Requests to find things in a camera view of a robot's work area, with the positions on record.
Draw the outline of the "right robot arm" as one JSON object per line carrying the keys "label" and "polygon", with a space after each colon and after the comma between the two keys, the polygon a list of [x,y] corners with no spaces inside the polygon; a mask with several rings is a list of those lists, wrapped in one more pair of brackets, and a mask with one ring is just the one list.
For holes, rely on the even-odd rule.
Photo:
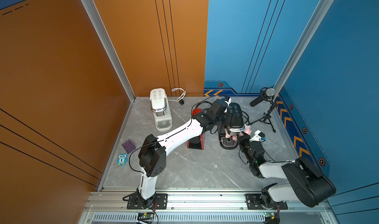
{"label": "right robot arm", "polygon": [[264,187],[260,196],[253,199],[255,205],[273,209],[280,202],[295,201],[312,208],[336,194],[337,189],[332,181],[306,157],[282,162],[265,160],[263,140],[262,132],[253,137],[243,133],[237,138],[250,171],[260,179],[284,179],[288,184],[274,183]]}

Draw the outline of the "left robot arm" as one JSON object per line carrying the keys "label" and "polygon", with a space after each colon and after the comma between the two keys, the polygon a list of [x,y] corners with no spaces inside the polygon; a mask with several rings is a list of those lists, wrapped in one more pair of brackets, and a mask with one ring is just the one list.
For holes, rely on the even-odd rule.
{"label": "left robot arm", "polygon": [[208,110],[193,115],[179,128],[158,137],[152,134],[146,137],[138,154],[141,182],[136,194],[141,206],[144,208],[155,206],[157,178],[166,168],[166,157],[178,146],[222,124],[231,101],[229,96],[218,98]]}

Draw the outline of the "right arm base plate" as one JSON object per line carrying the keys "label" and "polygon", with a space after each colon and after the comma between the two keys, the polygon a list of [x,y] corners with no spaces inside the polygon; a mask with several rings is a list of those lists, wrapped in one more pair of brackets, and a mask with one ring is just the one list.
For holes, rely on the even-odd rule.
{"label": "right arm base plate", "polygon": [[249,210],[288,210],[285,201],[275,202],[267,194],[247,193],[245,199]]}

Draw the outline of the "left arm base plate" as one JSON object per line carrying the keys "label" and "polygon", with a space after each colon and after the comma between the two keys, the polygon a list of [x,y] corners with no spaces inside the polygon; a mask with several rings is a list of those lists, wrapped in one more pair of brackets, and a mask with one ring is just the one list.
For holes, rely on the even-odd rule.
{"label": "left arm base plate", "polygon": [[154,209],[165,210],[168,203],[168,194],[155,193],[148,199],[143,199],[138,192],[134,192],[123,198],[123,201],[127,202],[126,208],[128,210],[142,210],[142,209]]}

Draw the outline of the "pink striped towel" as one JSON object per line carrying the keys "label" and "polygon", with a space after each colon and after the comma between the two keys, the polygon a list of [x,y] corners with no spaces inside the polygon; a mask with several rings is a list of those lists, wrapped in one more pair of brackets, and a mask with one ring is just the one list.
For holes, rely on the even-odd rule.
{"label": "pink striped towel", "polygon": [[250,126],[247,126],[245,127],[244,131],[241,131],[238,135],[236,133],[234,134],[231,134],[227,128],[225,128],[225,137],[228,139],[228,138],[231,138],[232,140],[234,141],[237,141],[238,140],[238,137],[241,137],[241,136],[244,136],[244,135],[251,135],[251,127]]}

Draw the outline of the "black coffee machine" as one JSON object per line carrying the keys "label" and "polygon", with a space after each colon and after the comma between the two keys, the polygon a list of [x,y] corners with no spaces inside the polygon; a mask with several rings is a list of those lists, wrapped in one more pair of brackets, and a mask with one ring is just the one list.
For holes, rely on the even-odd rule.
{"label": "black coffee machine", "polygon": [[245,130],[243,113],[238,103],[230,103],[223,124],[218,126],[221,148],[233,150],[238,146],[238,136]]}

